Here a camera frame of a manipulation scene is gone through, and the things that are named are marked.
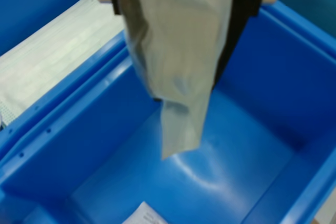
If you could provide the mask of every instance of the paper label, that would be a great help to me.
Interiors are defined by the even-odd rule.
[[[123,224],[168,224],[145,202]]]

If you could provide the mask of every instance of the blue crate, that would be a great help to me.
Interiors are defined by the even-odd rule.
[[[319,28],[263,7],[201,148],[162,161],[159,104],[119,35],[0,133],[0,222],[121,223],[146,201],[175,224],[308,223],[336,182],[335,56]]]

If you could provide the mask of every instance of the transparent plastic bag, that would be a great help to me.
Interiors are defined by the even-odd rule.
[[[232,0],[118,0],[135,68],[162,99],[162,157],[199,147]]]

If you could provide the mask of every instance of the white surface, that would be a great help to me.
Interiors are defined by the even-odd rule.
[[[0,111],[9,124],[123,29],[111,4],[80,0],[0,57]]]
[[[318,211],[315,218],[320,224],[330,224],[332,217],[336,213],[336,190],[334,190],[322,208]]]
[[[145,202],[123,224],[168,224]]]

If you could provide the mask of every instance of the bin floor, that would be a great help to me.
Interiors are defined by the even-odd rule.
[[[99,224],[122,223],[142,201],[170,223],[241,223],[295,152],[219,90],[201,147],[164,161],[160,151],[156,111],[71,195],[72,207]]]

